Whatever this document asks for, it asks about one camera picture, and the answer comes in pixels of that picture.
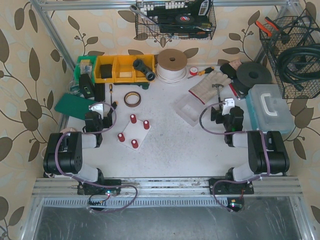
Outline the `large red spring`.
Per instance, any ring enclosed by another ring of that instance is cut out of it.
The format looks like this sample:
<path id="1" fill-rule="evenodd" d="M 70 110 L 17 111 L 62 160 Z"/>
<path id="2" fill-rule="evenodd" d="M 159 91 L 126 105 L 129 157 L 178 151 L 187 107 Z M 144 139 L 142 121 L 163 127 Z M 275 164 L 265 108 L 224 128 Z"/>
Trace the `large red spring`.
<path id="1" fill-rule="evenodd" d="M 123 133 L 119 133 L 119 134 L 117 135 L 117 137 L 118 137 L 118 140 L 119 140 L 121 143 L 123 143 L 123 142 L 126 140 Z"/>
<path id="2" fill-rule="evenodd" d="M 135 114 L 131 114 L 130 115 L 130 121 L 132 124 L 136 124 L 137 123 L 137 118 Z"/>

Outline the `white peg base plate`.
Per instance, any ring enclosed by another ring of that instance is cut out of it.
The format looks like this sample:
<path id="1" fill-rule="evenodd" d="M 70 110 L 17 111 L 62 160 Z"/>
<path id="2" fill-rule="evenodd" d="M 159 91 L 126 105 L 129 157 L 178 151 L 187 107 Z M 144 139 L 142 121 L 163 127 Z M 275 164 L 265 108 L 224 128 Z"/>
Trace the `white peg base plate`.
<path id="1" fill-rule="evenodd" d="M 132 124 L 131 121 L 129 121 L 127 126 L 121 132 L 121 133 L 123 133 L 123 135 L 125 137 L 125 141 L 120 142 L 117 139 L 117 142 L 126 146 L 129 149 L 138 151 L 140 149 L 140 147 L 142 146 L 147 134 L 149 133 L 149 131 L 152 128 L 151 124 L 149 123 L 150 128 L 148 130 L 144 129 L 144 124 L 143 124 L 144 121 L 145 120 L 137 119 L 137 122 L 135 124 Z M 139 147 L 137 149 L 133 149 L 133 147 L 132 147 L 131 141 L 133 139 L 138 141 Z"/>

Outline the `short red spring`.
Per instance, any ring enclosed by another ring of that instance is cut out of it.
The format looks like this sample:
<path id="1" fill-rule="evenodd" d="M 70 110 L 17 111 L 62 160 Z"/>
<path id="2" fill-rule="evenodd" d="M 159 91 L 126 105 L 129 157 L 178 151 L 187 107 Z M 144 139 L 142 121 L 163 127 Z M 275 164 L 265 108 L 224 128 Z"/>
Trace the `short red spring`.
<path id="1" fill-rule="evenodd" d="M 145 130 L 149 130 L 150 129 L 150 122 L 148 120 L 144 120 L 143 127 Z"/>
<path id="2" fill-rule="evenodd" d="M 138 141 L 136 139 L 133 139 L 131 141 L 131 145 L 132 145 L 133 149 L 138 149 L 139 148 L 139 143 L 138 143 Z"/>

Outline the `large black orange screwdriver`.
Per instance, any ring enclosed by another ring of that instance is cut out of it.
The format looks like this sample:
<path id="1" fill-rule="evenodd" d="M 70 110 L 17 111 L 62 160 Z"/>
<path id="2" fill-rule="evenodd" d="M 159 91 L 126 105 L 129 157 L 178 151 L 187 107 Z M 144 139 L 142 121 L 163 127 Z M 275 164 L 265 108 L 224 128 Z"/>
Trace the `large black orange screwdriver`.
<path id="1" fill-rule="evenodd" d="M 111 105 L 112 105 L 112 107 L 113 107 L 114 109 L 116 109 L 117 106 L 118 106 L 118 102 L 117 102 L 117 101 L 114 101 Z"/>

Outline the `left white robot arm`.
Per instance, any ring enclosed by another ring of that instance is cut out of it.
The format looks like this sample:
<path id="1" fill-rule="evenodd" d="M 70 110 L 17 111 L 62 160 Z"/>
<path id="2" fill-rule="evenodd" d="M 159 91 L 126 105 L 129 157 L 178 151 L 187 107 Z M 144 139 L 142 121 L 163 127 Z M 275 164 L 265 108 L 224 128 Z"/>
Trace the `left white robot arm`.
<path id="1" fill-rule="evenodd" d="M 101 146 L 102 131 L 113 124 L 112 113 L 110 109 L 106 116 L 102 116 L 92 110 L 84 115 L 83 132 L 69 130 L 66 134 L 52 133 L 44 154 L 44 172 L 49 175 L 74 176 L 81 182 L 103 185 L 105 179 L 102 171 L 84 163 L 83 150 Z"/>

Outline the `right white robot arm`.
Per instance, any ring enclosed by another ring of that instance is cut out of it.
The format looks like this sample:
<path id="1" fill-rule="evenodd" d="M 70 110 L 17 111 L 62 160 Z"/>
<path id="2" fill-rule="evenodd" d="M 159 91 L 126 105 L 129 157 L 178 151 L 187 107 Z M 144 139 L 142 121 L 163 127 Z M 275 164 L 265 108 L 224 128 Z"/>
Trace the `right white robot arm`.
<path id="1" fill-rule="evenodd" d="M 210 120 L 222 124 L 225 129 L 224 141 L 232 148 L 246 148 L 246 163 L 230 168 L 225 174 L 229 181 L 240 182 L 254 176 L 284 174 L 290 168 L 290 160 L 279 131 L 261 133 L 258 130 L 243 130 L 244 111 L 234 106 L 223 115 L 223 107 L 210 110 Z"/>

